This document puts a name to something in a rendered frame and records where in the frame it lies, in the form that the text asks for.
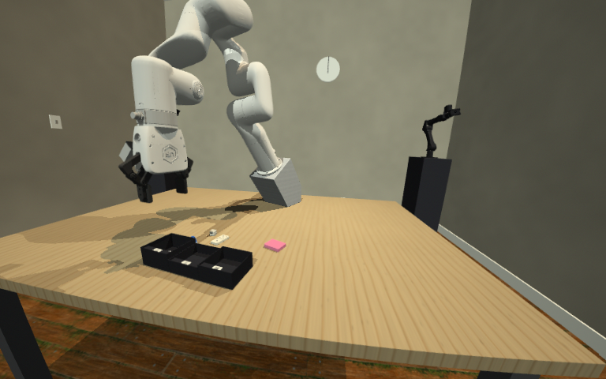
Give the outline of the white domino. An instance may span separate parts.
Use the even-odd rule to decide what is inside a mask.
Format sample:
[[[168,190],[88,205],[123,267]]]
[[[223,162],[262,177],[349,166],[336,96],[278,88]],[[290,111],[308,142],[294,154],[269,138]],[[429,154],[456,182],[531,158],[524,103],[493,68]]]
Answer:
[[[220,244],[220,243],[222,243],[222,242],[226,241],[226,240],[227,240],[227,239],[229,239],[229,238],[230,238],[230,236],[227,236],[227,235],[221,235],[220,237],[218,237],[218,238],[216,238],[216,239],[212,240],[212,241],[211,241],[211,244],[218,245],[218,244]]]

